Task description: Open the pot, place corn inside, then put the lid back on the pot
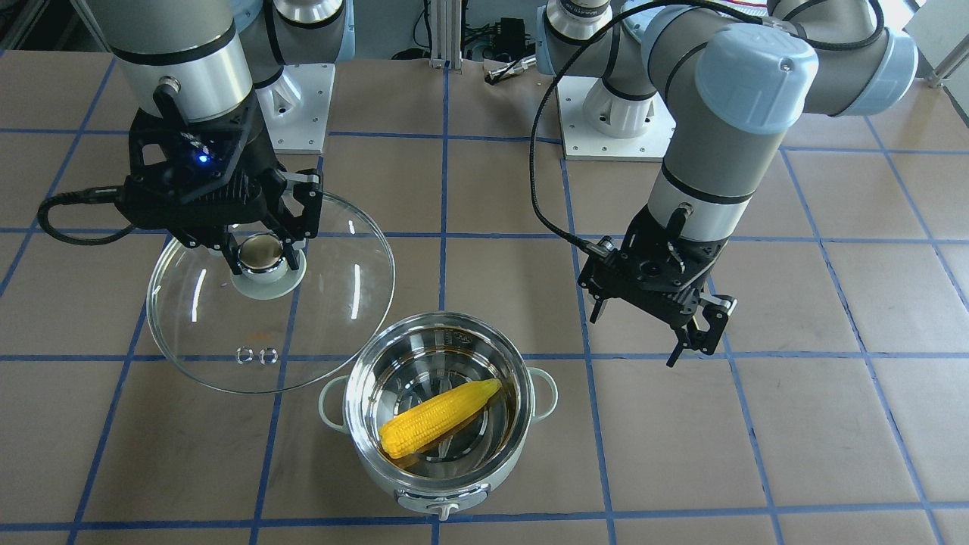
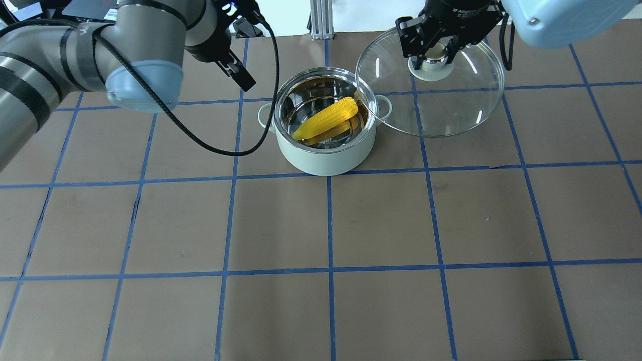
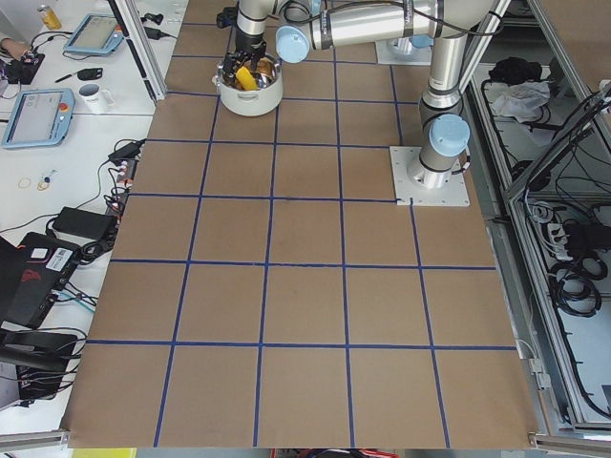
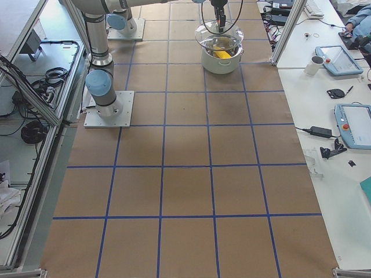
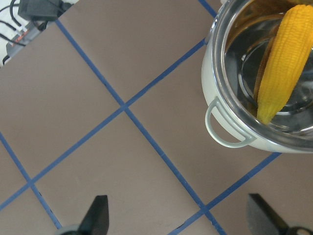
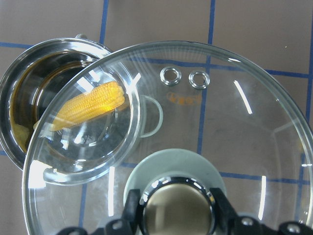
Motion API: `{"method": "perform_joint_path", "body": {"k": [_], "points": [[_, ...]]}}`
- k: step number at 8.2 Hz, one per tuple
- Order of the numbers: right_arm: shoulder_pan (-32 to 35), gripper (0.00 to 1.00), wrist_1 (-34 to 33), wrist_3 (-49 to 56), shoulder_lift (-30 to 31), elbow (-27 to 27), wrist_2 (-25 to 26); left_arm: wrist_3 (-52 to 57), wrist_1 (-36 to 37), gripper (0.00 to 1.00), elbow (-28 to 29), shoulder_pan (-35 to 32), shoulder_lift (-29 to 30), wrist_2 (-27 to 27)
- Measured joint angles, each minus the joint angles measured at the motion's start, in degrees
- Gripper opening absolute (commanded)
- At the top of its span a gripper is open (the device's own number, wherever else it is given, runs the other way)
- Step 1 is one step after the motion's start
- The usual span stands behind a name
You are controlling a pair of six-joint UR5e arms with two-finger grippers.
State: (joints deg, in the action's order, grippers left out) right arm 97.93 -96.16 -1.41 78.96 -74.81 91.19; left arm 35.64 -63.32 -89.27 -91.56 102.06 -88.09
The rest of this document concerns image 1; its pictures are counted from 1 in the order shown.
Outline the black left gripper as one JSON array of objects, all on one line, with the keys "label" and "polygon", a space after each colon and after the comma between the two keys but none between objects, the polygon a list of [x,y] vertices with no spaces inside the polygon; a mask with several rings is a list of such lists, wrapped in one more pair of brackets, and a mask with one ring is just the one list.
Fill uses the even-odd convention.
[{"label": "black left gripper", "polygon": [[713,355],[737,303],[729,294],[706,292],[726,241],[685,238],[692,214],[689,204],[679,204],[661,224],[644,207],[620,245],[603,237],[593,246],[577,281],[594,300],[589,323],[598,322],[607,301],[620,299],[669,325],[676,345],[665,362],[668,368],[684,352]]}]

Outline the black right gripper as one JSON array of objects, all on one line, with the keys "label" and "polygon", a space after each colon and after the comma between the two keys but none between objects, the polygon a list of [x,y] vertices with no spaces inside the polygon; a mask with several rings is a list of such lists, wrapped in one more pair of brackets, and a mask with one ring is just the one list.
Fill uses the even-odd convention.
[{"label": "black right gripper", "polygon": [[129,131],[130,173],[115,207],[135,227],[167,230],[186,246],[221,251],[242,275],[229,227],[262,224],[281,241],[290,270],[304,268],[304,239],[322,216],[318,176],[288,179],[257,102],[213,120],[181,124],[138,111]]}]

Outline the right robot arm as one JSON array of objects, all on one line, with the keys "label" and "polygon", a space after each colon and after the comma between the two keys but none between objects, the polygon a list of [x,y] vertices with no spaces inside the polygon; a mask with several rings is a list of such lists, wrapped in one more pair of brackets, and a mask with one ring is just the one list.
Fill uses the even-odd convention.
[{"label": "right robot arm", "polygon": [[115,207],[136,228],[251,266],[232,225],[262,225],[289,270],[316,237],[322,184],[295,182],[267,126],[301,103],[282,82],[299,64],[354,53],[350,1],[89,1],[139,108]]}]

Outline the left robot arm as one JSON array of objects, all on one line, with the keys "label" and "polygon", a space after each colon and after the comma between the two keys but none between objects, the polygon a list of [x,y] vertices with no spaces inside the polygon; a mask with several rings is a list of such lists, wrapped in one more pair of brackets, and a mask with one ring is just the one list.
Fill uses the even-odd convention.
[{"label": "left robot arm", "polygon": [[641,133],[631,114],[659,98],[675,127],[647,203],[621,244],[544,227],[587,256],[578,285],[669,325],[676,345],[716,352],[736,308],[705,286],[790,127],[807,114],[882,113],[908,91],[920,52],[886,25],[877,1],[768,1],[765,15],[713,1],[548,1],[537,18],[537,68],[598,76],[606,103],[586,117],[613,138]]}]

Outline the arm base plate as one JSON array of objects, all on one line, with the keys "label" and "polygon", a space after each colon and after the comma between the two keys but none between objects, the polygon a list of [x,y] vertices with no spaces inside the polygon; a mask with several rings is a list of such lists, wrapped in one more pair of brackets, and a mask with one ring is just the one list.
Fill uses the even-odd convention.
[{"label": "arm base plate", "polygon": [[255,93],[276,153],[321,155],[324,151],[336,66],[284,66]]},{"label": "arm base plate", "polygon": [[658,163],[675,131],[674,117],[654,95],[631,101],[596,77],[565,76],[557,86],[565,158]]}]

